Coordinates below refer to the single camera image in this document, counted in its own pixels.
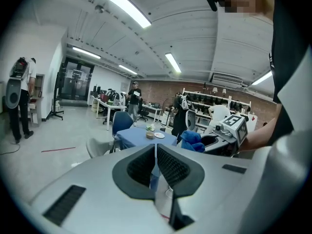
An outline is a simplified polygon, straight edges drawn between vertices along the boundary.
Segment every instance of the air conditioner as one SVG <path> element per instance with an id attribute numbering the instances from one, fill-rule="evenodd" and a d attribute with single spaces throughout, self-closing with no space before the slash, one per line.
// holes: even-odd
<path id="1" fill-rule="evenodd" d="M 211 82 L 212 84 L 225 86 L 229 88 L 241 88 L 246 86 L 243 83 L 243 80 L 237 77 L 221 74 L 214 74 Z"/>

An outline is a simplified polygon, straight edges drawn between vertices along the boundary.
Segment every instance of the white shirt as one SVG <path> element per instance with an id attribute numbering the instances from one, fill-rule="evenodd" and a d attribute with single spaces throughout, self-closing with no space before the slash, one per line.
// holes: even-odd
<path id="1" fill-rule="evenodd" d="M 231 116 L 230 110 L 223 105 L 216 105 L 210 107 L 210 110 L 213 111 L 213 119 L 210 121 L 209 125 L 216 126 L 221 120 L 225 117 Z"/>
<path id="2" fill-rule="evenodd" d="M 36 69 L 36 64 L 34 63 L 33 60 L 31 59 L 27 59 L 26 61 L 29 63 L 29 68 L 28 68 L 28 74 L 26 75 L 26 77 L 24 78 L 24 80 L 21 81 L 21 86 L 20 88 L 22 90 L 26 90 L 28 91 L 28 82 L 30 77 L 36 78 L 37 75 L 37 69 Z"/>

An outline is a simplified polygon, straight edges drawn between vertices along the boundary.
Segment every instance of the person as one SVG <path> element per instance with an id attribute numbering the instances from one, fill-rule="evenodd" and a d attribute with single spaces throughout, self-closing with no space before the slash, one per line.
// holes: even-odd
<path id="1" fill-rule="evenodd" d="M 21 139 L 19 110 L 25 139 L 28 139 L 34 134 L 34 131 L 30 131 L 28 128 L 28 102 L 34 92 L 37 69 L 35 58 L 26 59 L 26 61 L 28 62 L 28 68 L 26 70 L 27 75 L 21 81 L 19 104 L 16 108 L 8 109 L 10 125 L 16 144 L 18 144 Z"/>
<path id="2" fill-rule="evenodd" d="M 185 117 L 186 117 L 186 112 L 187 110 L 184 110 L 181 107 L 181 103 L 182 103 L 182 97 L 181 97 L 181 93 L 177 92 L 175 94 L 175 100 L 174 100 L 174 110 L 173 113 L 175 114 L 175 118 L 174 118 L 174 127 L 171 131 L 171 134 L 173 136 L 176 136 L 177 138 L 177 144 L 180 143 L 181 139 L 181 134 L 187 130 L 187 126 L 185 123 Z"/>
<path id="3" fill-rule="evenodd" d="M 238 106 L 234 107 L 234 114 L 237 115 L 237 116 L 240 116 L 239 107 Z"/>
<path id="4" fill-rule="evenodd" d="M 309 0 L 300 0 L 300 8 L 307 13 Z M 278 93 L 292 77 L 309 47 L 311 29 L 302 12 L 297 12 L 294 0 L 218 0 L 226 12 L 242 12 L 263 15 L 273 21 L 271 71 L 277 103 L 274 118 L 264 127 L 251 132 L 240 147 L 240 151 L 258 149 L 272 145 L 278 138 L 293 131 L 293 125 L 282 106 Z"/>
<path id="5" fill-rule="evenodd" d="M 137 126 L 138 101 L 141 99 L 141 95 L 142 91 L 138 88 L 138 82 L 133 82 L 132 89 L 128 94 L 126 94 L 126 97 L 128 98 L 130 96 L 128 113 L 130 114 L 130 116 L 131 114 L 133 114 L 134 126 Z"/>
<path id="6" fill-rule="evenodd" d="M 213 128 L 225 117 L 231 116 L 230 110 L 227 106 L 228 102 L 223 100 L 221 105 L 215 105 L 208 108 L 208 112 L 211 117 L 211 121 L 209 122 L 209 126 L 207 128 L 208 132 L 212 132 Z"/>

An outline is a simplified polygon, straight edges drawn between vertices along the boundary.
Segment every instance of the brick wall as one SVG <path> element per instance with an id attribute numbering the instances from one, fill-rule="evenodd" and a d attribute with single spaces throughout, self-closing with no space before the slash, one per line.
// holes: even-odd
<path id="1" fill-rule="evenodd" d="M 176 92 L 183 91 L 183 88 L 187 91 L 200 91 L 203 93 L 203 85 L 199 83 L 191 82 L 175 82 L 175 81 L 138 81 L 139 88 L 142 90 L 142 98 L 146 102 L 159 103 L 160 106 L 167 107 L 173 104 Z M 205 93 L 210 94 L 210 90 L 213 86 L 207 85 L 208 91 Z M 218 87 L 217 96 L 223 96 L 222 88 Z M 256 129 L 262 127 L 264 122 L 269 122 L 275 113 L 276 105 L 272 102 L 260 99 L 258 97 L 227 89 L 226 98 L 232 96 L 233 100 L 239 100 L 245 103 L 252 102 L 251 113 L 254 112 L 258 116 Z"/>

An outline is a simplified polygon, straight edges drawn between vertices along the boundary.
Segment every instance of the blue tablecloth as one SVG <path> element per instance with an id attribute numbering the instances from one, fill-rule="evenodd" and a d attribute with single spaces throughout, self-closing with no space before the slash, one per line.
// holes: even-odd
<path id="1" fill-rule="evenodd" d="M 148 139 L 146 137 L 146 129 L 139 127 L 132 127 L 126 130 L 117 132 L 116 138 L 120 141 L 120 148 L 127 149 L 135 146 L 146 146 L 150 144 L 164 144 L 176 146 L 176 136 L 167 134 L 162 131 L 155 130 L 154 133 L 162 133 L 165 138 Z"/>
<path id="2" fill-rule="evenodd" d="M 115 138 L 119 140 L 120 148 L 122 150 L 135 147 L 135 146 L 146 146 L 150 144 L 155 144 L 155 167 L 152 171 L 152 178 L 151 178 L 151 189 L 153 191 L 157 191 L 158 187 L 158 180 L 160 176 L 160 171 L 157 165 L 157 152 L 156 147 L 157 144 L 164 144 L 164 145 L 172 145 L 176 146 L 176 136 L 167 134 L 162 131 L 155 130 L 154 133 L 162 133 L 165 135 L 165 138 L 154 138 L 148 139 L 146 137 L 146 129 L 139 128 L 139 127 L 132 127 L 126 130 L 122 130 L 117 132 Z"/>

